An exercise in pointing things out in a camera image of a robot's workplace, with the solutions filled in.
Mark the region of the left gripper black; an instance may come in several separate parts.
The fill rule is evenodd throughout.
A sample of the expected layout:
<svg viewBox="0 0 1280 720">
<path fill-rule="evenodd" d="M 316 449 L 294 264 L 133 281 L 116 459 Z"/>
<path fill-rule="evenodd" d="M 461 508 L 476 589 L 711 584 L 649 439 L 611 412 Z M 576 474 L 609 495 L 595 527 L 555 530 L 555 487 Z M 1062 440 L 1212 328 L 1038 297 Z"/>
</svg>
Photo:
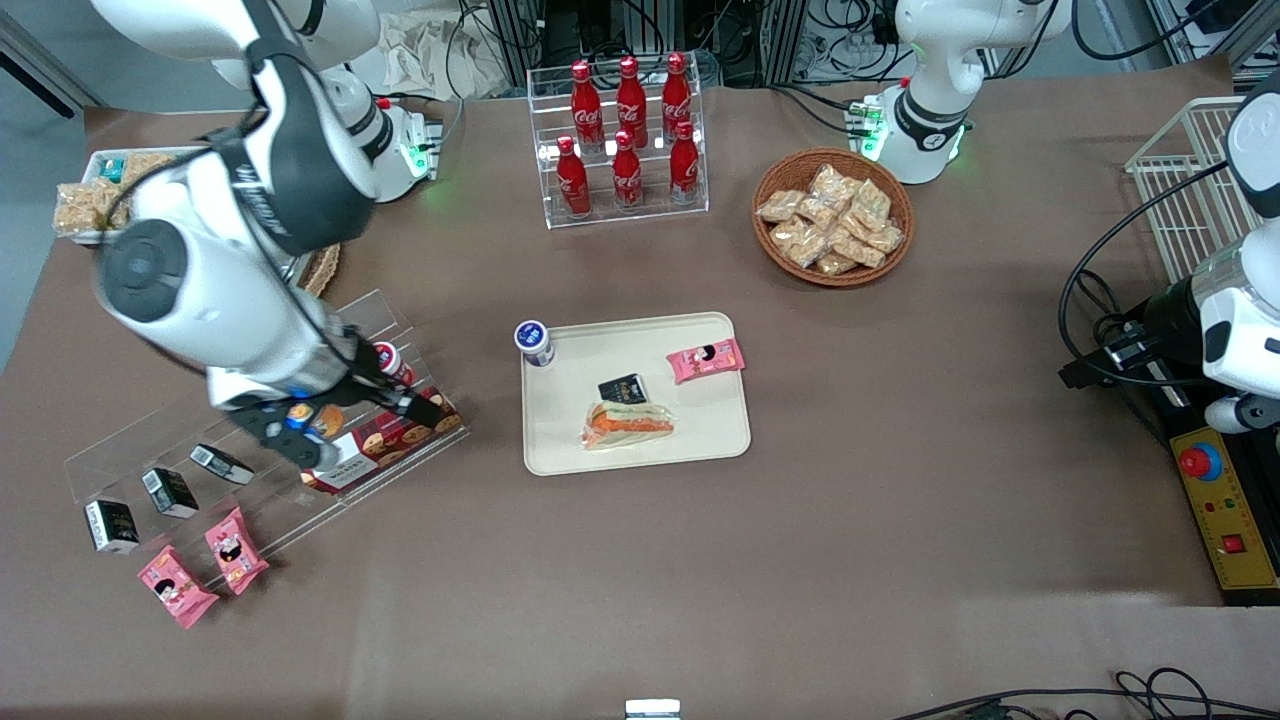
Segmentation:
<svg viewBox="0 0 1280 720">
<path fill-rule="evenodd" d="M 1169 361 L 1201 365 L 1203 340 L 1201 311 L 1192 292 L 1192 278 L 1170 284 L 1152 295 L 1140 310 L 1140 325 L 1132 320 L 1100 320 L 1094 328 L 1096 347 L 1059 369 L 1059 379 L 1069 389 L 1117 386 L 1160 387 L 1164 380 L 1151 374 L 1144 360 L 1146 346 Z"/>
</svg>

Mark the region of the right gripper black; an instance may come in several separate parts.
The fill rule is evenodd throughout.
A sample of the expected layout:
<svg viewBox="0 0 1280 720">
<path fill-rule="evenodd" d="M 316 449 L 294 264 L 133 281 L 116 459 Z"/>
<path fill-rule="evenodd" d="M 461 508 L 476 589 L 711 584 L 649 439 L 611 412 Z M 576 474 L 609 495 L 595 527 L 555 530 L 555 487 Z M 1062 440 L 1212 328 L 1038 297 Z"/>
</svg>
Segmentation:
<svg viewBox="0 0 1280 720">
<path fill-rule="evenodd" d="M 247 378 L 221 379 L 221 410 L 233 424 L 297 468 L 317 469 L 323 460 L 323 438 L 310 430 L 308 419 L 292 415 L 296 409 L 310 411 L 312 407 L 285 402 L 293 400 L 340 407 L 366 404 L 372 407 L 369 420 L 380 425 L 435 427 L 447 418 L 447 400 L 436 388 L 381 391 L 357 378 L 342 378 L 324 391 L 282 389 Z"/>
</svg>

